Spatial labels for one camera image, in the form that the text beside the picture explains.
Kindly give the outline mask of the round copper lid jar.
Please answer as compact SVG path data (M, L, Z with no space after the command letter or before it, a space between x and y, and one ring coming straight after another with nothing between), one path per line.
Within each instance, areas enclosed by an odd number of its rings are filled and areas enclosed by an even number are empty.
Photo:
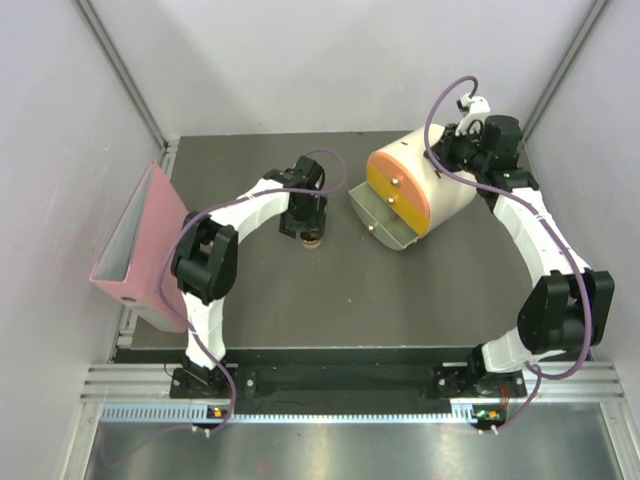
M322 238L315 236L300 236L300 242L306 249L315 249L320 246Z

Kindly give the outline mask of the white round drawer organizer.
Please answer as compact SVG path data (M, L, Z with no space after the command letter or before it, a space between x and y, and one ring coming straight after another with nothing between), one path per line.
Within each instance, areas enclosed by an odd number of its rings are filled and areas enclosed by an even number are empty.
M432 124L428 132L419 128L378 149L398 158L421 184L431 212L430 227L424 236L468 206L476 196L474 188L447 177L425 156L426 147L433 147L443 131L443 126Z

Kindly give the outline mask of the orange drawer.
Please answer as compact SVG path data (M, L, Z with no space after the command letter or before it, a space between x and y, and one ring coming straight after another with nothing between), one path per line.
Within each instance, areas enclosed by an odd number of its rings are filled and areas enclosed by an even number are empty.
M388 181L397 178L399 180L400 192L411 204L423 210L426 214L430 212L427 197L421 184L398 158L382 150L378 150L369 156L368 165L375 167Z

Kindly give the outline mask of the grey bottom drawer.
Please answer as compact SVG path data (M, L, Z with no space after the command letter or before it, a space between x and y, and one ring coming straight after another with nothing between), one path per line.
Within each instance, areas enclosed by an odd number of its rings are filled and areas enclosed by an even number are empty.
M419 236L367 182L352 188L349 196L367 231L387 248L402 251L419 240Z

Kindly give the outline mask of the yellow drawer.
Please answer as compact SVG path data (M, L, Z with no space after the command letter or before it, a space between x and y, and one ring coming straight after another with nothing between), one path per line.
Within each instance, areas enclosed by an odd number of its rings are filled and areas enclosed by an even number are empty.
M367 166L367 183L373 190L400 216L400 218L419 236L424 236L430 227L431 212L414 207L400 192L399 180L393 178L388 181L375 167Z

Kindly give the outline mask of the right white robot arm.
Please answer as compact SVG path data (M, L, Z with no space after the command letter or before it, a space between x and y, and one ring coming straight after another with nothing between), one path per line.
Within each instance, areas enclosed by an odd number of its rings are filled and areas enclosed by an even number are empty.
M522 131L517 119L490 115L471 121L466 135L456 129L446 125L425 155L437 161L440 172L476 189L511 236L533 286L516 327L475 347L468 358L467 384L487 396L504 376L544 358L569 352L585 358L603 339L615 282L570 247L535 177L519 166Z

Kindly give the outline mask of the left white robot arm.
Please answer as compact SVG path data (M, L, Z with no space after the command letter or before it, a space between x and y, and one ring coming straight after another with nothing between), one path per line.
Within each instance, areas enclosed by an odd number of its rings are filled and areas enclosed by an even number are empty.
M190 213L189 227L171 262L191 324L183 368L205 396L226 387L227 374L216 366L226 354L223 340L224 299L235 284L241 242L268 220L279 219L279 232L309 246L325 234L327 198L325 170L301 156L294 166L267 172L237 202L203 216Z

